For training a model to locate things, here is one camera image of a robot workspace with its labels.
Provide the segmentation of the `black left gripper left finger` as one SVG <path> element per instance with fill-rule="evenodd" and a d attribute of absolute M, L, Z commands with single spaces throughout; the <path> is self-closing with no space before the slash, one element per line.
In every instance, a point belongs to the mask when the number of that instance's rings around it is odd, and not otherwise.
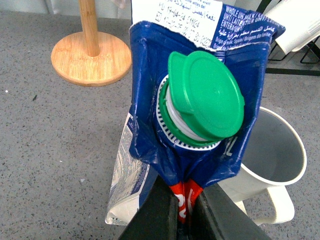
<path fill-rule="evenodd" d="M 157 177 L 144 204 L 127 225 L 120 240 L 175 240 L 178 200 L 161 177 Z"/>

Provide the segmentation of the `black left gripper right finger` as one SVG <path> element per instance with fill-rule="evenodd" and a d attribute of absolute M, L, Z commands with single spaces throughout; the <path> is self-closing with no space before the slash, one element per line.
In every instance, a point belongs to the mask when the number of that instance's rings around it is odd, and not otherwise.
<path fill-rule="evenodd" d="M 203 190 L 191 215 L 192 240 L 269 240 L 218 184 Z"/>

